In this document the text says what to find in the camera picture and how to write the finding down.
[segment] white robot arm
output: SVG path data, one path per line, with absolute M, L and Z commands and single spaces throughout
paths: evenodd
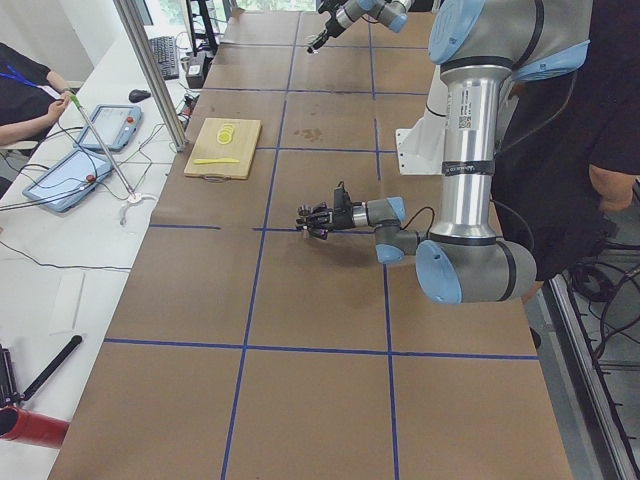
M 439 220 L 426 236 L 408 240 L 398 226 L 404 220 L 401 200 L 349 201 L 336 211 L 325 206 L 332 218 L 353 218 L 351 224 L 343 218 L 338 228 L 375 228 L 383 263 L 415 254 L 418 281 L 436 302 L 502 301 L 526 293 L 536 274 L 531 253 L 497 239 L 488 224 L 500 87 L 508 78 L 526 82 L 579 68 L 590 19 L 591 0 L 444 1 L 429 42 L 429 56 L 448 89 Z M 322 208 L 302 212 L 308 215 L 300 214 L 299 228 L 323 230 L 317 223 L 327 218 Z M 328 225 L 324 230 L 338 229 L 333 221 Z M 378 234 L 391 227 L 397 234 Z

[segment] black tool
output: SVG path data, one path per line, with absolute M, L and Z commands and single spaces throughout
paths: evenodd
M 0 345 L 0 351 L 2 352 L 0 357 L 0 393 L 2 394 L 0 407 L 20 405 L 21 402 L 28 401 L 80 343 L 82 343 L 82 337 L 80 335 L 74 335 L 62 351 L 51 360 L 51 363 L 49 363 L 31 385 L 27 387 L 24 393 L 18 392 L 9 350 L 2 348 Z
M 151 93 L 147 92 L 146 90 L 135 89 L 129 92 L 129 101 L 131 103 L 138 103 L 144 100 L 145 98 L 149 98 L 150 96 L 151 96 Z

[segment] brown table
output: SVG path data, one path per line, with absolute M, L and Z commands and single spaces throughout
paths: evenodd
M 519 301 L 433 304 L 370 232 L 295 231 L 341 180 L 439 206 L 394 141 L 424 111 L 433 17 L 360 21 L 308 55 L 324 20 L 229 25 L 187 136 L 262 120 L 251 174 L 186 178 L 176 156 L 50 478 L 571 478 Z

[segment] person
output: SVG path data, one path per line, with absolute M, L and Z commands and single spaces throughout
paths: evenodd
M 42 140 L 69 104 L 65 79 L 0 43 L 0 146 Z
M 523 220 L 533 233 L 537 277 L 525 302 L 594 255 L 605 213 L 631 204 L 640 175 L 640 3 L 594 0 L 592 12 L 585 64 L 527 83 L 496 153 L 492 197 L 504 237 L 528 245 Z

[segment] human hand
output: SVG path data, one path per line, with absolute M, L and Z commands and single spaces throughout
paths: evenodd
M 51 122 L 51 125 L 56 123 L 58 119 L 62 116 L 64 111 L 67 109 L 67 105 L 69 105 L 69 101 L 71 98 L 67 92 L 63 93 L 58 100 L 49 105 L 49 110 L 47 111 L 47 118 Z

